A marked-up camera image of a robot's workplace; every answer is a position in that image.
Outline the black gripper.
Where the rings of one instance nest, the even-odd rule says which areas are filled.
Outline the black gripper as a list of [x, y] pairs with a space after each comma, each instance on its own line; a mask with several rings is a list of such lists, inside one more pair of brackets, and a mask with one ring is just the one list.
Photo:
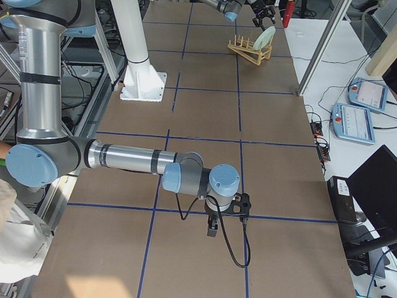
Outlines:
[[248, 3], [255, 15], [252, 21], [256, 27], [264, 30], [263, 20], [261, 19], [261, 17], [267, 17], [271, 20], [273, 24], [275, 23], [275, 11], [273, 9], [269, 9], [269, 6], [272, 4], [272, 1], [248, 0]]
[[218, 219], [220, 218], [220, 206], [216, 199], [205, 200], [205, 211], [208, 214], [207, 236], [216, 237], [218, 231]]

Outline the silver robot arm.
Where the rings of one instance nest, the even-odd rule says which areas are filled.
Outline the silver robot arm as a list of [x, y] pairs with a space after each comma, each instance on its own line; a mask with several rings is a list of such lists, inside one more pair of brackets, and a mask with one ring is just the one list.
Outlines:
[[265, 31], [263, 20], [268, 18], [273, 24], [275, 21], [275, 3], [276, 1], [263, 1], [263, 0], [201, 0], [214, 10], [222, 13], [226, 20], [234, 22], [245, 4], [252, 9], [254, 18], [252, 19], [255, 27], [261, 28]]
[[103, 143], [74, 137], [62, 129], [61, 38], [93, 37], [94, 1], [8, 1], [18, 30], [23, 127], [6, 156], [10, 175], [28, 187], [50, 184], [80, 168], [115, 168], [158, 174], [163, 188], [205, 201], [208, 235], [224, 229], [223, 216], [249, 215], [248, 197], [239, 193], [240, 177], [231, 165], [204, 167], [194, 152], [176, 153]]

